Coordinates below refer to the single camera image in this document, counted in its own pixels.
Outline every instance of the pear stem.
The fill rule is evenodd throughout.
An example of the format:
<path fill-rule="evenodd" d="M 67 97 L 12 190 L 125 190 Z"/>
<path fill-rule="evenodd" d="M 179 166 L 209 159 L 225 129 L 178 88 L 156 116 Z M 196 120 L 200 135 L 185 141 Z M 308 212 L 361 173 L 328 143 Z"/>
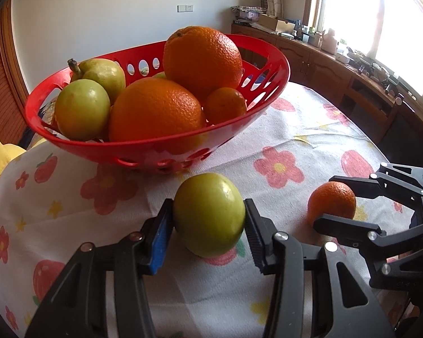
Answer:
<path fill-rule="evenodd" d="M 73 71 L 74 74 L 78 75 L 79 77 L 83 76 L 83 72 L 80 70 L 80 67 L 78 67 L 77 61 L 74 61 L 73 58 L 68 60 L 69 68 Z"/>

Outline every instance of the red plastic bowl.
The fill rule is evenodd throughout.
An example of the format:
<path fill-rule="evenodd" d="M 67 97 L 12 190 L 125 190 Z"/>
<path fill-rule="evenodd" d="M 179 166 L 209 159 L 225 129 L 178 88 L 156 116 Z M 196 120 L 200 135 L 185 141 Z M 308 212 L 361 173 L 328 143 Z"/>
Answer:
<path fill-rule="evenodd" d="M 243 35 L 229 35 L 229 37 L 239 48 L 248 49 L 267 59 L 262 69 L 243 61 L 244 75 L 238 90 L 248 103 L 249 109 L 244 116 L 217 126 L 208 126 L 198 131 L 153 140 L 106 143 L 64 140 L 46 129 L 47 125 L 39 118 L 38 112 L 45 98 L 54 89 L 63 89 L 70 82 L 71 71 L 65 68 L 46 78 L 30 94 L 25 105 L 27 122 L 33 131 L 61 149 L 97 163 L 115 163 L 133 169 L 160 173 L 189 168 L 194 163 L 205 160 L 218 147 L 255 121 L 281 94 L 290 78 L 290 66 L 287 59 L 276 47 L 263 40 Z M 164 47 L 165 42 L 158 42 L 101 57 L 116 61 L 123 67 L 128 85 L 144 77 L 138 70 L 141 60 L 148 62 L 148 76 L 163 71 Z M 133 74 L 130 74 L 127 69 L 129 65 L 134 67 Z M 264 80 L 254 88 L 254 82 L 262 73 L 265 73 Z M 243 86 L 247 78 L 250 78 L 250 81 Z"/>

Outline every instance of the mandarin orange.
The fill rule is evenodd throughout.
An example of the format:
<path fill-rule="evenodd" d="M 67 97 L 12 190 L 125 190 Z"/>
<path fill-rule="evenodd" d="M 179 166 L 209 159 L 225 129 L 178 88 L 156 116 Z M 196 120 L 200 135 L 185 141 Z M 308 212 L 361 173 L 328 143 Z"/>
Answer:
<path fill-rule="evenodd" d="M 203 26 L 177 30 L 163 54 L 166 77 L 189 90 L 201 104 L 216 89 L 236 89 L 243 76 L 241 54 L 221 32 Z"/>
<path fill-rule="evenodd" d="M 246 99 L 232 88 L 220 88 L 213 91 L 204 104 L 205 118 L 211 124 L 219 124 L 246 113 Z"/>
<path fill-rule="evenodd" d="M 350 187 L 339 181 L 328 181 L 310 195 L 307 204 L 307 222 L 313 226 L 322 214 L 354 218 L 356 199 Z"/>
<path fill-rule="evenodd" d="M 109 120 L 111 141 L 137 141 L 177 135 L 205 127 L 199 101 L 179 84 L 147 77 L 126 87 Z"/>

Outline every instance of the bright window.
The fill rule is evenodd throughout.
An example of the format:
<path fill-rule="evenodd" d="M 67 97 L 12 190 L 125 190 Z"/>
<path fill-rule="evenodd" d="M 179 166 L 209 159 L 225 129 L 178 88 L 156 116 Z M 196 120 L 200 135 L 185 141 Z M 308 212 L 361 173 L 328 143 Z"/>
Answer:
<path fill-rule="evenodd" d="M 423 13 L 415 0 L 322 0 L 318 29 L 329 28 L 423 93 Z"/>

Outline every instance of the floral tablecloth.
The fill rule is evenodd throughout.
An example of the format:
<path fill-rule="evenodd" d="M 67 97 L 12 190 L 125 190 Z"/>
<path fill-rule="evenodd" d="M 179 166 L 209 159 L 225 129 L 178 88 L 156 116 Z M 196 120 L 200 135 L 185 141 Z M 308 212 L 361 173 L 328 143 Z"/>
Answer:
<path fill-rule="evenodd" d="M 329 238 L 305 222 L 312 191 L 333 175 L 367 177 L 385 160 L 338 109 L 294 83 L 243 133 L 178 174 L 146 176 L 98 165 L 45 142 L 12 161 L 0 178 L 0 314 L 23 337 L 39 302 L 83 242 L 102 246 L 139 230 L 193 174 L 225 175 L 279 229 L 322 245 Z M 389 199 L 358 199 L 355 218 L 392 233 L 406 229 L 411 214 Z M 368 281 L 358 252 L 340 248 Z M 273 278 L 254 266 L 244 234 L 222 257 L 200 259 L 174 232 L 163 268 L 145 281 L 160 337 L 262 336 Z M 403 296 L 375 292 L 394 323 Z M 310 300 L 305 318 L 310 319 Z M 108 323 L 114 331 L 112 314 Z"/>

